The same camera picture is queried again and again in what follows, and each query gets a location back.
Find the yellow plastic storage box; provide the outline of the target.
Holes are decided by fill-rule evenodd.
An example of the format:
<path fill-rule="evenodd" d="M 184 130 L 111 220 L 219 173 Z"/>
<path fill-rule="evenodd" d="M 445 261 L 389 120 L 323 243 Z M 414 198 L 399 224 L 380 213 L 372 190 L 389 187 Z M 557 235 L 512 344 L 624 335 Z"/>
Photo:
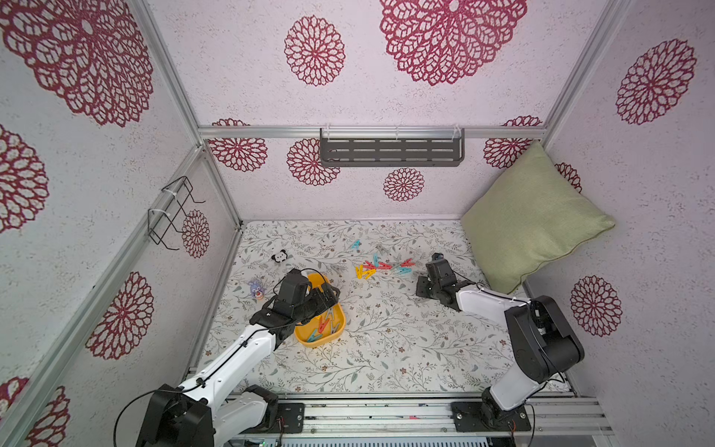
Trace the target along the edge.
<path fill-rule="evenodd" d="M 337 340 L 346 327 L 346 314 L 339 304 L 341 291 L 318 270 L 307 268 L 307 295 L 294 311 L 298 321 L 294 336 L 306 348 Z"/>

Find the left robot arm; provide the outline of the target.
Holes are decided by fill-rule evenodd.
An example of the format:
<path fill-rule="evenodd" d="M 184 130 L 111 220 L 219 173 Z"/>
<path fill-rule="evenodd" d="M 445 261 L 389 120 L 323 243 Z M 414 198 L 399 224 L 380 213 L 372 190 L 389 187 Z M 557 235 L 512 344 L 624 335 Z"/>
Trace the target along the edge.
<path fill-rule="evenodd" d="M 247 387 L 232 402 L 226 399 L 245 376 L 271 356 L 298 326 L 335 307 L 340 290 L 320 276 L 319 285 L 294 268 L 279 289 L 250 318 L 236 341 L 209 365 L 177 387 L 163 385 L 150 398 L 138 446 L 223 446 L 254 428 L 270 429 L 277 420 L 279 398 L 258 386 Z"/>

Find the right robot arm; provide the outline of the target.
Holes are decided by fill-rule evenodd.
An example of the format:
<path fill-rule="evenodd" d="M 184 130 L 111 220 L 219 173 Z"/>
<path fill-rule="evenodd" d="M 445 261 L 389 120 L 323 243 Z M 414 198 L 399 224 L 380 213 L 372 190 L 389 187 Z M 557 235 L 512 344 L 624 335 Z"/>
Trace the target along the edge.
<path fill-rule="evenodd" d="M 585 358 L 585 350 L 556 301 L 517 298 L 456 273 L 440 253 L 426 263 L 416 295 L 506 328 L 515 365 L 482 395 L 485 415 L 497 418 L 523 406 L 555 375 Z"/>

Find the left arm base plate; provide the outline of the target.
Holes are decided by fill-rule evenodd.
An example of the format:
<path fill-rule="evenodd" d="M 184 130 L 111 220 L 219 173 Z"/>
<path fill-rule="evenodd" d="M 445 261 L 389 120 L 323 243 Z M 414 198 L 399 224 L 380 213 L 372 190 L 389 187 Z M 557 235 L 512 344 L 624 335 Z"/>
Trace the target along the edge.
<path fill-rule="evenodd" d="M 304 430 L 305 404 L 279 402 L 269 406 L 262 422 L 243 434 L 299 434 Z"/>

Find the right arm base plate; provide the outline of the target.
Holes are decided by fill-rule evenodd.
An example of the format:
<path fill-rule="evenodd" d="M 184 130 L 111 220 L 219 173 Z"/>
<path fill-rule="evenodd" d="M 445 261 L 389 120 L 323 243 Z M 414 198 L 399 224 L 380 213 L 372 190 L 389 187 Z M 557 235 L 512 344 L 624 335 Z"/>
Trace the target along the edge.
<path fill-rule="evenodd" d="M 524 406 L 505 411 L 489 402 L 458 400 L 451 403 L 451 411 L 457 432 L 518 433 L 532 430 L 532 424 Z"/>

